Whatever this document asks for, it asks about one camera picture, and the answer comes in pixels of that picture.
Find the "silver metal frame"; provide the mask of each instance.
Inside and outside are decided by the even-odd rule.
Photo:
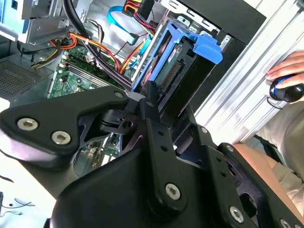
[[[269,4],[265,0],[258,7],[263,10]],[[304,13],[294,1],[271,4],[273,12],[263,27],[195,113],[215,143],[245,143],[278,112],[266,101],[265,75],[290,53],[304,48]]]

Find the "human hand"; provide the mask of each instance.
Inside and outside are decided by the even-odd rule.
[[[278,77],[294,75],[279,83],[276,88],[283,89],[304,83],[304,51],[297,51],[288,56],[282,63],[268,71],[266,79],[275,80]]]

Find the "black metal bracket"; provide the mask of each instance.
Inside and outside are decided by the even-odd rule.
[[[6,142],[0,149],[43,168],[65,168],[80,147],[109,134],[98,129],[97,116],[109,109],[124,109],[128,101],[123,91],[108,86],[7,109],[0,114],[0,140]],[[22,130],[18,121],[23,118],[35,120],[37,128]],[[52,134],[57,131],[66,132],[70,142],[56,144]]]

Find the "hex bolt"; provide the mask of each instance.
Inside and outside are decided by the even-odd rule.
[[[18,120],[17,126],[24,131],[33,131],[38,128],[38,122],[31,118],[22,118]]]
[[[232,146],[228,145],[228,146],[227,146],[227,149],[230,150],[231,152],[233,152]]]
[[[230,210],[231,216],[234,218],[235,221],[237,221],[238,223],[244,222],[244,217],[242,215],[242,212],[240,212],[239,209],[237,209],[234,206],[231,206],[229,210]]]
[[[181,192],[175,184],[167,184],[166,193],[173,200],[179,200],[181,198]]]
[[[119,98],[123,98],[123,97],[124,97],[124,95],[122,95],[122,94],[119,93],[119,92],[115,92],[115,96],[117,96],[117,97],[119,97]]]
[[[291,228],[288,222],[286,222],[284,219],[281,219],[280,222],[283,228]]]
[[[207,129],[206,129],[206,128],[201,127],[200,129],[201,129],[201,131],[202,131],[202,132],[204,132],[205,134],[207,134],[207,133],[208,133],[208,131],[207,131]]]
[[[57,131],[52,134],[52,140],[58,145],[67,145],[71,142],[71,136],[64,131]]]
[[[147,103],[148,106],[153,107],[153,104],[150,101],[147,101],[146,103]]]

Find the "metal vent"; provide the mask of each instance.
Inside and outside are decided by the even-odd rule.
[[[33,84],[34,78],[40,76],[8,60],[0,63],[0,90],[3,92],[14,95]]]

